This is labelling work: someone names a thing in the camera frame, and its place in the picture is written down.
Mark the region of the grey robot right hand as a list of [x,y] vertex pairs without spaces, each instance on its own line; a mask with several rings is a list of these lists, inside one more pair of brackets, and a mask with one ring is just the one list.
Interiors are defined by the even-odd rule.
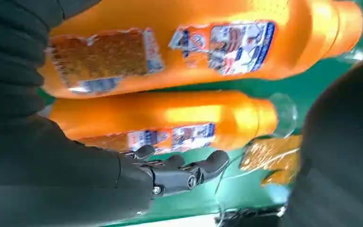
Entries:
[[[96,226],[129,218],[155,198],[182,192],[197,173],[219,174],[209,160],[151,165],[66,138],[38,115],[34,68],[29,82],[0,79],[0,227]],[[282,227],[363,227],[363,63],[313,105]]]

